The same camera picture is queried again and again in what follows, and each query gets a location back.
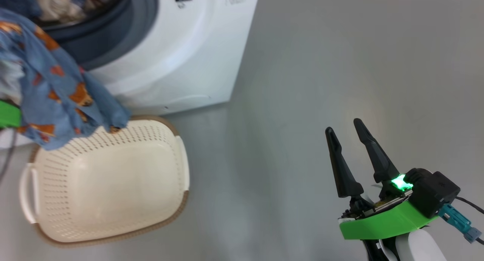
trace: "black cable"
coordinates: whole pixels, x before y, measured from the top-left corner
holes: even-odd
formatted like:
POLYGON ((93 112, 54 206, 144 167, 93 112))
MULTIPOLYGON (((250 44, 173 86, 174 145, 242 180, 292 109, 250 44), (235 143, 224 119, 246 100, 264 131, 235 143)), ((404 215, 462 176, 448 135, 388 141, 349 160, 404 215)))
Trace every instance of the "black cable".
POLYGON ((15 142, 16 141, 17 141, 17 131, 15 129, 13 129, 13 131, 12 131, 12 142, 10 143, 10 149, 8 150, 7 157, 5 157, 5 162, 3 163, 3 166, 2 166, 2 171, 0 172, 0 185, 2 184, 3 177, 5 176, 5 173, 7 172, 8 165, 10 164, 12 156, 14 155, 15 142))
POLYGON ((479 212, 481 212, 481 213, 484 214, 484 209, 482 209, 481 207, 479 207, 479 206, 473 204, 472 202, 466 200, 465 198, 463 198, 463 197, 455 197, 455 199, 458 199, 460 201, 465 202, 466 204, 469 204, 470 206, 474 207, 477 211, 479 211, 479 212))

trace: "patterned fabric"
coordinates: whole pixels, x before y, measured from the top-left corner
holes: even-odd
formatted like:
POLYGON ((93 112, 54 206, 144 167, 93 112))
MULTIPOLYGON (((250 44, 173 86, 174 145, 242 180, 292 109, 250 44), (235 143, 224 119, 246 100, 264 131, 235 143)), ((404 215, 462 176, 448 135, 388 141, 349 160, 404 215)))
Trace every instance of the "patterned fabric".
POLYGON ((0 8, 9 9, 27 18, 39 17, 42 14, 37 0, 0 0, 0 8))
POLYGON ((115 133, 130 113, 90 73, 79 67, 43 30, 0 9, 0 59, 22 65, 19 132, 44 149, 87 137, 102 125, 115 133))

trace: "perforated basket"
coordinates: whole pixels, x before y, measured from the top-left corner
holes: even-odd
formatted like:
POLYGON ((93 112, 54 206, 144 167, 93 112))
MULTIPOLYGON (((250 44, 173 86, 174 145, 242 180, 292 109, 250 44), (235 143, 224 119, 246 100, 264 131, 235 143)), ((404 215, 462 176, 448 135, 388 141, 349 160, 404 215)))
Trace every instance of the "perforated basket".
POLYGON ((137 117, 114 135, 98 128, 55 151, 34 150, 20 203, 48 243, 78 247, 171 223, 185 207, 189 183, 176 129, 163 118, 137 117))

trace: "clothing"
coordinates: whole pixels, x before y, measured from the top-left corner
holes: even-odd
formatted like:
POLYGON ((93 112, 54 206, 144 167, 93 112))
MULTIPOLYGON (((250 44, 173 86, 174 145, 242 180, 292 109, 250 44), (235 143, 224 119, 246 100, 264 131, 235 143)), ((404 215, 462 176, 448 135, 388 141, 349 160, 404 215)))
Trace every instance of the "clothing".
POLYGON ((20 64, 25 74, 20 133, 51 150, 100 125, 108 132, 126 127, 129 111, 40 27, 0 9, 0 34, 0 60, 20 64))
POLYGON ((20 105, 22 92, 19 79, 24 76, 22 65, 0 60, 0 99, 10 99, 20 105))
POLYGON ((37 0, 0 0, 0 8, 9 9, 30 19, 42 14, 37 0))
POLYGON ((42 21, 70 22, 86 17, 86 13, 104 6, 110 0, 38 0, 42 21))

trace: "green clip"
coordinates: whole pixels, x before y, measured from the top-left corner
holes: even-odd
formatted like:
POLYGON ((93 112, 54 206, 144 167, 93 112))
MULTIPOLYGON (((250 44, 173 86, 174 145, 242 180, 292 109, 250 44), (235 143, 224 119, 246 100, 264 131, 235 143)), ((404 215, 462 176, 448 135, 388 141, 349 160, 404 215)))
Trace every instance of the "green clip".
POLYGON ((7 102, 0 101, 0 128, 20 127, 20 109, 7 102))
POLYGON ((426 218, 408 201, 404 201, 396 207, 364 219, 343 222, 339 228, 344 239, 385 239, 397 235, 409 233, 434 219, 426 218))

